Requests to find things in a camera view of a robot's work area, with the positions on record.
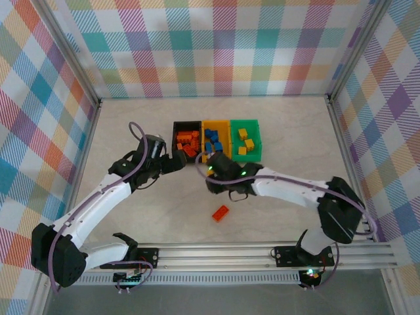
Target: cable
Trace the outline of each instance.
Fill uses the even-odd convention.
[[[144,284],[144,282],[146,282],[150,278],[150,276],[152,275],[152,272],[153,272],[153,265],[148,261],[112,261],[112,262],[109,262],[109,264],[145,264],[146,266],[148,266],[150,268],[150,272],[147,275],[147,277],[145,277],[143,279],[143,281],[141,281],[139,284],[136,284],[134,287],[132,287],[130,289],[131,291],[135,291],[139,287],[141,287]],[[120,282],[121,282],[121,280],[117,281],[117,288],[118,288],[119,292],[122,292],[122,288],[119,286]]]
[[[129,122],[129,129],[131,134],[138,140],[141,141],[142,139],[139,138],[135,132],[133,131],[133,127],[135,126],[140,133],[142,134],[142,139],[144,142],[144,153],[142,156],[142,159],[140,160],[140,163],[127,175],[125,175],[124,177],[120,178],[119,180],[116,180],[115,182],[113,182],[112,184],[107,185],[107,187],[101,189],[100,191],[95,192],[93,195],[91,195],[89,198],[87,198],[74,212],[73,214],[68,218],[68,220],[63,224],[63,226],[60,228],[60,230],[57,232],[56,236],[54,237],[54,240],[51,243],[50,249],[49,249],[49,253],[48,253],[48,274],[49,274],[49,278],[50,278],[50,283],[51,283],[51,289],[52,292],[54,292],[54,294],[58,293],[58,290],[60,289],[59,287],[57,287],[56,283],[55,283],[55,277],[54,277],[54,270],[53,270],[53,257],[54,257],[54,249],[57,245],[57,241],[60,238],[60,236],[63,234],[63,232],[65,231],[65,229],[67,228],[66,223],[71,224],[71,222],[74,220],[74,218],[76,218],[76,216],[80,213],[80,211],[82,211],[88,204],[90,204],[90,202],[92,202],[96,197],[100,196],[101,194],[104,194],[105,192],[107,192],[109,189],[117,186],[118,184],[120,184],[121,182],[123,182],[124,180],[126,180],[127,178],[129,178],[131,175],[135,174],[143,165],[144,160],[146,159],[147,156],[147,151],[148,151],[148,143],[147,143],[147,139],[146,139],[146,135],[144,134],[143,129],[138,125],[138,123],[135,123],[134,121],[130,121]]]
[[[143,256],[140,256],[139,257],[140,259],[142,259],[143,261],[147,261],[147,259],[145,259]],[[144,270],[142,269],[142,267],[141,267],[141,265],[139,266],[139,271],[140,271],[140,273],[141,274],[143,274],[143,273],[145,273],[146,272],[146,270],[147,270],[147,266],[146,267],[144,267]]]
[[[143,190],[143,189],[147,189],[149,187],[151,187],[151,185],[153,185],[158,179],[156,178],[153,182],[151,182],[149,185],[147,185],[146,187],[138,187],[136,188],[137,190]]]
[[[270,256],[271,256],[272,258],[276,259],[276,258],[275,258],[275,256],[273,255],[273,250],[275,250],[275,249],[274,249],[274,248],[272,248],[272,249],[271,249],[271,251],[270,251]]]
[[[348,202],[349,204],[351,204],[353,207],[355,207],[357,210],[359,210],[365,217],[366,219],[369,221],[370,226],[372,228],[371,232],[355,232],[355,234],[357,235],[364,235],[364,236],[372,236],[374,234],[376,234],[377,232],[377,225],[375,220],[372,218],[372,216],[366,211],[366,209],[364,209],[360,204],[356,203],[355,201],[351,200],[349,197],[344,196],[343,194],[340,194],[338,192],[335,192],[333,190],[324,188],[324,187],[319,187],[313,184],[309,184],[307,182],[302,182],[300,180],[296,180],[296,179],[292,179],[292,178],[287,178],[287,177],[283,177],[283,176],[275,176],[275,175],[255,175],[255,176],[246,176],[240,179],[235,179],[235,180],[216,180],[213,178],[209,178],[206,174],[204,174],[201,169],[200,169],[200,165],[199,165],[199,159],[202,155],[204,155],[205,152],[202,152],[200,154],[197,155],[196,157],[196,162],[195,162],[195,166],[197,169],[197,172],[204,177],[208,182],[212,182],[213,184],[219,184],[219,185],[232,185],[232,184],[237,184],[240,182],[245,182],[247,180],[250,179],[274,179],[274,180],[282,180],[284,182],[290,182],[292,184],[296,184],[296,185],[300,185],[300,186],[304,186],[307,188],[311,188],[313,190],[319,190],[321,192],[325,192],[327,194],[331,194],[335,197],[338,197],[346,202]]]
[[[326,271],[327,262],[326,262],[326,259],[324,258],[324,256],[321,256],[321,260],[324,263],[324,268],[322,269],[322,272],[325,272]]]
[[[323,285],[327,284],[329,281],[331,281],[332,277],[334,277],[335,272],[337,271],[337,268],[339,266],[339,261],[340,261],[340,249],[339,249],[339,244],[337,244],[337,242],[334,243],[335,244],[335,248],[337,249],[337,255],[335,258],[335,264],[334,264],[334,268],[331,271],[331,273],[329,274],[329,277],[324,280],[324,282],[322,282],[320,285],[316,286],[316,289],[319,289],[320,287],[322,287]],[[301,285],[303,285],[304,287],[306,287],[307,289],[313,289],[315,290],[315,287],[310,287],[309,285],[301,282]]]
[[[163,145],[163,149],[165,150],[165,153],[164,154],[166,154],[166,143]],[[144,189],[147,189],[147,188],[149,188],[149,187],[151,187],[151,185],[153,185],[157,180],[158,180],[158,178],[156,178],[153,182],[151,182],[149,185],[147,185],[146,187],[138,187],[138,188],[136,188],[137,190],[144,190]]]

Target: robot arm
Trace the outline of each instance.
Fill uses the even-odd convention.
[[[334,195],[319,190],[340,193],[359,205],[363,205],[350,186],[339,177],[333,177],[329,182],[305,180],[277,173],[256,163],[247,163],[241,167],[226,157],[223,153],[213,154],[207,165],[214,171],[209,177],[212,179],[232,181],[242,177],[256,177],[234,184],[215,184],[206,181],[207,188],[214,194],[223,191],[233,191],[239,194],[254,196],[269,196],[302,205],[317,211],[321,227],[305,230],[299,238],[295,248],[297,258],[310,265],[319,258],[321,251],[335,242],[348,244],[353,241],[354,234],[362,218],[362,213],[346,201]],[[278,180],[281,177],[289,181]]]
[[[46,275],[48,272],[48,254],[52,242],[65,226],[54,247],[52,269],[57,283],[63,287],[72,285],[80,275],[90,268],[106,264],[110,261],[132,261],[136,258],[137,243],[121,233],[114,234],[108,241],[85,243],[93,228],[121,201],[129,197],[136,189],[145,184],[148,179],[156,180],[160,175],[178,171],[185,166],[186,160],[182,151],[174,151],[173,158],[166,152],[166,144],[158,136],[145,135],[137,150],[129,152],[116,161],[108,170],[102,182],[75,208],[62,218],[47,226],[38,224],[32,232],[31,263]],[[105,190],[105,187],[121,180],[132,172],[140,163],[142,156],[146,159],[141,168],[121,181],[119,184]]]

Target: marble surface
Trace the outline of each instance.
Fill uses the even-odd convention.
[[[205,119],[258,119],[261,163],[275,171],[314,180],[347,178],[321,97],[105,100],[78,200],[97,186],[114,161],[137,148],[128,122],[136,121],[146,133],[160,134],[170,143],[174,121]],[[230,212],[216,223],[211,215],[221,205]],[[124,232],[140,243],[296,241],[305,228],[319,225],[316,211],[279,199],[250,196],[232,203],[227,193],[213,195],[188,165],[121,202],[89,239]]]

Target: colorful checkered pattern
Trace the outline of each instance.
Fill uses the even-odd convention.
[[[112,98],[323,95],[343,36],[363,3],[65,2],[49,0],[98,94]]]
[[[420,314],[420,0],[394,0],[337,109],[379,238]]]
[[[362,34],[362,30],[365,28],[367,22],[369,21],[369,18],[371,17],[373,9],[375,8],[375,5],[377,4],[377,2],[378,0],[369,0],[369,4],[367,5],[365,12],[363,13],[363,17],[360,19],[359,24],[357,25],[356,31],[354,31],[353,33],[352,39],[348,42],[346,51],[343,57],[341,57],[340,63],[337,69],[335,70],[333,79],[329,83],[329,87],[327,89],[326,94],[331,94],[332,90],[334,89],[337,79],[342,74],[344,66],[347,64],[348,60],[352,56],[354,52],[354,46],[358,42]]]
[[[29,0],[0,0],[0,315],[22,314],[31,232],[63,214],[93,105]]]

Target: plastic bin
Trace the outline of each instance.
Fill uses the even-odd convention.
[[[204,144],[210,139],[204,136],[204,129],[217,130],[219,133],[219,142],[223,145],[223,153],[232,158],[232,138],[230,135],[230,121],[228,120],[204,120],[201,122],[201,150],[204,152]],[[203,163],[207,162],[207,156],[203,156]]]
[[[245,146],[245,141],[239,138],[239,129],[247,129],[248,139],[254,142],[254,150],[247,152],[246,156],[238,154],[240,146]],[[263,145],[261,143],[260,127],[258,120],[231,120],[230,130],[232,132],[232,159],[237,162],[260,162]]]
[[[178,150],[177,148],[177,133],[179,131],[198,131],[198,139],[201,141],[201,122],[200,121],[174,121],[173,122],[173,134],[172,134],[172,152]],[[195,157],[189,157],[185,154],[187,163],[194,163]]]

